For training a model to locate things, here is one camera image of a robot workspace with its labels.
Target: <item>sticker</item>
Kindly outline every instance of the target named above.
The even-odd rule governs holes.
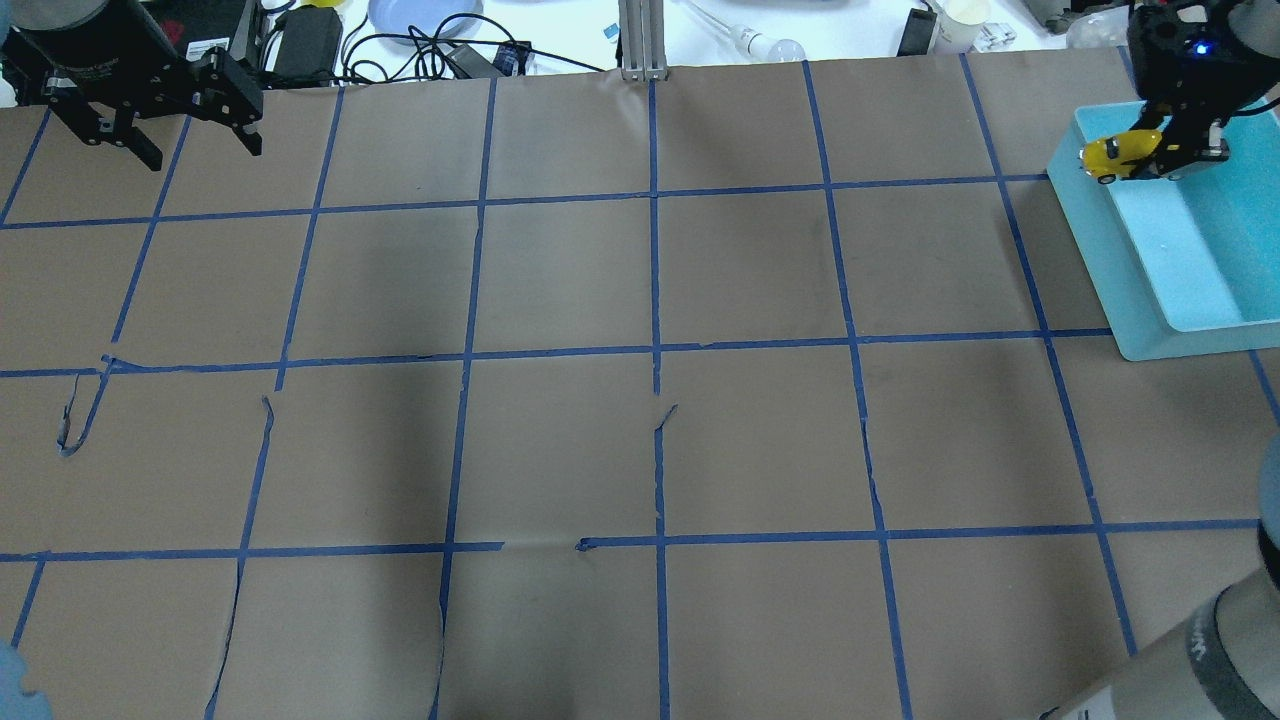
[[[229,37],[215,37],[212,40],[196,40],[187,45],[187,60],[195,63],[196,60],[205,56],[210,47],[221,47],[223,50],[230,50],[232,38]]]
[[[1111,703],[1111,685],[1098,691],[1097,694],[1084,701],[1084,705],[1055,715],[1055,717],[1061,720],[1116,720],[1116,708]]]

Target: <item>blue bin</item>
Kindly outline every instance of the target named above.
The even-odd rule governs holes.
[[[1185,179],[1098,184],[1080,147],[1129,129],[1140,108],[1078,109],[1048,168],[1120,354],[1280,347],[1280,123],[1236,118],[1231,159]]]

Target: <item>yellow toy car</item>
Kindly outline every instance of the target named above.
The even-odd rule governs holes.
[[[1158,129],[1130,129],[1094,140],[1080,149],[1080,163],[1100,184],[1129,179],[1160,146]]]

